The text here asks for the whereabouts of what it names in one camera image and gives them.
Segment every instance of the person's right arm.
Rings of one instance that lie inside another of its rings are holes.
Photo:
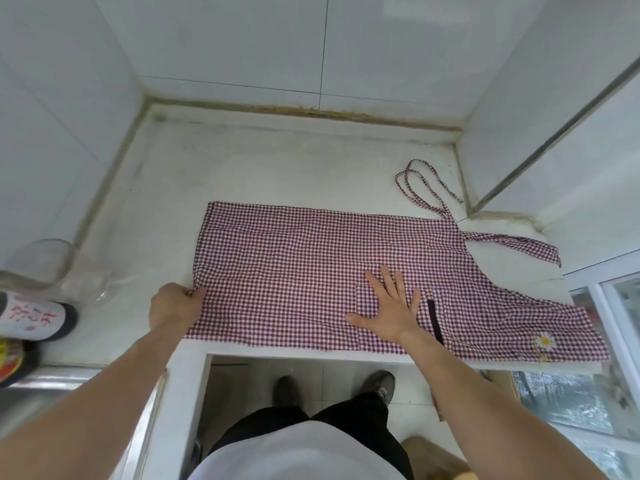
[[[367,273],[380,303],[377,316],[348,314],[347,320],[400,345],[411,356],[480,480],[606,480],[562,434],[508,398],[418,326],[419,290],[414,290],[407,304],[402,275],[396,273],[394,282],[386,267],[382,275],[385,285]]]

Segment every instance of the gray sneaker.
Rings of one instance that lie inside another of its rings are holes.
[[[302,393],[300,386],[291,376],[284,376],[277,380],[273,386],[273,396],[271,404],[277,408],[288,408],[297,406],[303,407]]]
[[[377,371],[362,383],[360,394],[364,392],[375,392],[386,405],[389,405],[391,404],[395,389],[396,378],[394,375],[389,371]]]

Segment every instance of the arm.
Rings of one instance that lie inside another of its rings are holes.
[[[96,377],[0,442],[7,478],[107,479],[131,440],[151,391],[189,327],[205,290],[175,283],[151,300],[151,331]]]
[[[348,314],[353,325],[400,345],[429,383],[460,450],[480,479],[605,480],[606,476],[574,444],[457,359],[415,316],[420,290],[406,302],[402,274],[395,283],[382,268],[385,284],[371,273],[380,309],[372,319]]]

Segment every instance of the white window frame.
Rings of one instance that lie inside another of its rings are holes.
[[[571,293],[583,288],[589,291],[613,353],[628,382],[631,395],[640,407],[640,336],[614,288],[616,283],[631,279],[638,273],[640,250],[565,274],[564,282]],[[640,442],[581,428],[556,424],[553,426],[571,439],[586,440],[594,445],[614,447],[619,451],[640,456]]]

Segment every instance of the forearm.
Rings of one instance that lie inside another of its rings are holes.
[[[21,479],[107,479],[185,330],[166,323],[89,382],[0,442],[0,465]]]
[[[562,434],[510,400],[427,332],[403,343],[481,480],[606,476]]]

